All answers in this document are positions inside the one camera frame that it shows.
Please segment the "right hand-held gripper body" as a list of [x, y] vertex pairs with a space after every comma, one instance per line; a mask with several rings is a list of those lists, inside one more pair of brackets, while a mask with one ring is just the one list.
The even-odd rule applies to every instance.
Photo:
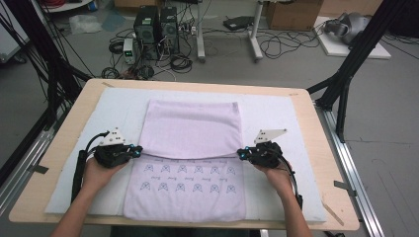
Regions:
[[277, 168], [280, 164], [285, 163], [281, 147], [273, 142], [273, 139], [284, 135], [287, 132], [282, 129], [261, 129], [254, 139], [254, 151], [250, 152], [247, 159], [251, 164], [259, 165], [267, 168]]

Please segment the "pale pink printed towel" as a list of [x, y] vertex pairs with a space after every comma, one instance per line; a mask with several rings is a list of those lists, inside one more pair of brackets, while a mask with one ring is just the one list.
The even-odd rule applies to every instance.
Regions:
[[123, 208], [135, 220], [210, 222], [246, 216], [238, 104], [151, 100]]

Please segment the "person's left hand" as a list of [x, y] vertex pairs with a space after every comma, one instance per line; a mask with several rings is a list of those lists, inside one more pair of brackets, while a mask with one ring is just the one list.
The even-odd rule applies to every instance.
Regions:
[[81, 193], [83, 195], [94, 196], [124, 166], [125, 164], [122, 164], [108, 169], [99, 164], [95, 158], [90, 158], [86, 163]]

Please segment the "person's right hand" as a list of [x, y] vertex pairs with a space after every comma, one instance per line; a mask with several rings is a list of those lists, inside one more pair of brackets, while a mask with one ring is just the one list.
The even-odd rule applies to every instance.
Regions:
[[280, 164], [277, 168], [267, 168], [259, 165], [255, 165], [255, 168], [265, 174], [280, 198], [291, 197], [293, 195], [292, 181], [284, 164]]

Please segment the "light wooden table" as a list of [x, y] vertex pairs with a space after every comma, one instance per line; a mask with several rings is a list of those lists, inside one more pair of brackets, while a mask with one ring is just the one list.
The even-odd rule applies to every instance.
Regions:
[[132, 81], [93, 79], [89, 81], [76, 103], [70, 110], [52, 143], [48, 147], [41, 164], [48, 167], [45, 174], [34, 173], [9, 213], [9, 220], [17, 223], [56, 223], [59, 213], [47, 213], [47, 204], [56, 188], [64, 164], [70, 160], [70, 153], [81, 140], [82, 130], [97, 107], [102, 94], [108, 89], [133, 89], [141, 98], [161, 94], [168, 98], [181, 93], [188, 100], [215, 102], [222, 96], [230, 96], [234, 101], [243, 101], [240, 111], [244, 114], [243, 139], [252, 141], [256, 132], [269, 125], [283, 124], [295, 118], [299, 125], [304, 146], [298, 148], [296, 140], [288, 133], [279, 138], [286, 157], [298, 171], [297, 179], [305, 176], [302, 171], [302, 156], [309, 160], [313, 181], [319, 191], [319, 198], [327, 196], [334, 202], [334, 209], [345, 225], [335, 228], [327, 222], [327, 212], [322, 202], [318, 209], [325, 213], [324, 222], [311, 221], [312, 230], [357, 230], [360, 223], [350, 198], [345, 190], [334, 187], [333, 182], [343, 180], [336, 164], [332, 149], [308, 92], [304, 89], [274, 88], [221, 84], [200, 84], [159, 81]]

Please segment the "thin wooden stick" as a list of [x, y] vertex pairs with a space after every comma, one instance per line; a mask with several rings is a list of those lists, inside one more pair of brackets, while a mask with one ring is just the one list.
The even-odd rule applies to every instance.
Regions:
[[327, 212], [327, 222], [333, 225], [335, 228], [338, 226], [344, 226], [343, 219], [338, 215], [338, 212], [334, 209], [334, 202], [327, 196], [321, 197], [322, 205]]

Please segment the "white power supply box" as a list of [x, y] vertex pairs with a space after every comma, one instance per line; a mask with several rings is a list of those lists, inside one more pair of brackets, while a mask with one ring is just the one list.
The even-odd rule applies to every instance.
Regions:
[[124, 40], [123, 54], [125, 57], [126, 64], [133, 65], [135, 63], [133, 39]]

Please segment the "white desk leg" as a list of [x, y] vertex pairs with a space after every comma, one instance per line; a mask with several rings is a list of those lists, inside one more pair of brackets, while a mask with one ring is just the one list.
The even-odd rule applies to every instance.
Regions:
[[197, 55], [201, 63], [206, 62], [206, 52], [203, 36], [203, 0], [197, 0]]
[[259, 60], [263, 58], [260, 45], [257, 41], [257, 33], [258, 33], [259, 23], [260, 23], [260, 19], [262, 15], [262, 10], [263, 10], [263, 1], [257, 0], [253, 27], [252, 27], [252, 30], [249, 32], [249, 41], [250, 41], [251, 48], [253, 49], [253, 52], [254, 52], [254, 60], [256, 62], [258, 62]]

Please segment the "wide black computer tower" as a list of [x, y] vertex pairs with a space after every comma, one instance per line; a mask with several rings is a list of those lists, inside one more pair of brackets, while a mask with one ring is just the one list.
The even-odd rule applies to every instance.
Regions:
[[157, 45], [161, 40], [158, 8], [156, 6], [140, 6], [133, 28], [142, 55], [146, 59], [156, 59], [158, 57]]

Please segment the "flat black device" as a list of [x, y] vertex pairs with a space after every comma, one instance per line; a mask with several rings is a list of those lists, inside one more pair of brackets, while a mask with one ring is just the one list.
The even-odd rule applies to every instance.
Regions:
[[240, 16], [235, 18], [229, 18], [223, 22], [223, 25], [230, 31], [237, 31], [241, 29], [246, 29], [249, 26], [252, 26], [254, 22], [253, 17], [249, 16]]

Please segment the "clear plastic bag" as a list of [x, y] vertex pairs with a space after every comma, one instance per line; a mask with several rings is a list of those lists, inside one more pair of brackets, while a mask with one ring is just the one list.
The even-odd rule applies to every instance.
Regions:
[[94, 34], [102, 30], [102, 25], [95, 16], [76, 15], [69, 18], [71, 32], [74, 35]]

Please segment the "brown cardboard box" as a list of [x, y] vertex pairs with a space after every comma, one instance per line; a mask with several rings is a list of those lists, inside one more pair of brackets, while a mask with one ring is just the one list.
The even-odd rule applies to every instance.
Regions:
[[324, 0], [270, 2], [266, 14], [271, 30], [311, 31]]

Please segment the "grey robot head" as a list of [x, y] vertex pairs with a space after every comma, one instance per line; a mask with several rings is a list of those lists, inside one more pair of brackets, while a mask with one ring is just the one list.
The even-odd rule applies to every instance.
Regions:
[[323, 31], [327, 34], [332, 33], [345, 44], [351, 44], [369, 22], [370, 19], [360, 13], [343, 13], [337, 19], [328, 20]]

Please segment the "aluminium rail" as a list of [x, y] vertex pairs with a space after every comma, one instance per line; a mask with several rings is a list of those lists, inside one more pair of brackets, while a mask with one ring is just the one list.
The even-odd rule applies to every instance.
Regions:
[[32, 165], [41, 164], [42, 157], [52, 143], [66, 115], [66, 110], [59, 109], [55, 121], [49, 121], [46, 113], [43, 113], [0, 168], [0, 216], [5, 214], [32, 174], [35, 173], [30, 172], [28, 168]]
[[332, 150], [336, 153], [338, 168], [343, 174], [346, 184], [357, 191], [356, 197], [350, 197], [355, 202], [355, 210], [359, 222], [367, 231], [369, 237], [385, 237], [372, 203], [368, 197], [362, 179], [359, 175], [349, 146], [342, 141], [336, 132], [337, 119], [332, 112], [324, 111], [315, 106], [323, 128], [331, 141]]

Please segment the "black metal frame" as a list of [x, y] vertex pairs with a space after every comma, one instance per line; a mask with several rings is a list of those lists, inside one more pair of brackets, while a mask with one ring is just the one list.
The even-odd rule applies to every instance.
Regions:
[[331, 112], [334, 103], [339, 101], [335, 133], [343, 143], [345, 143], [344, 128], [352, 79], [388, 27], [409, 2], [410, 0], [382, 0], [366, 29], [361, 33], [360, 38], [336, 73], [307, 89], [309, 94], [325, 90], [322, 96], [315, 101], [315, 105], [323, 111]]
[[45, 125], [52, 126], [58, 121], [59, 107], [73, 105], [82, 91], [80, 81], [87, 82], [92, 76], [72, 66], [60, 53], [31, 0], [0, 0], [0, 6], [9, 9], [37, 51], [38, 56], [33, 55], [12, 23], [6, 20], [7, 15], [0, 14], [0, 25], [23, 50], [39, 78], [47, 85], [47, 108], [43, 116]]

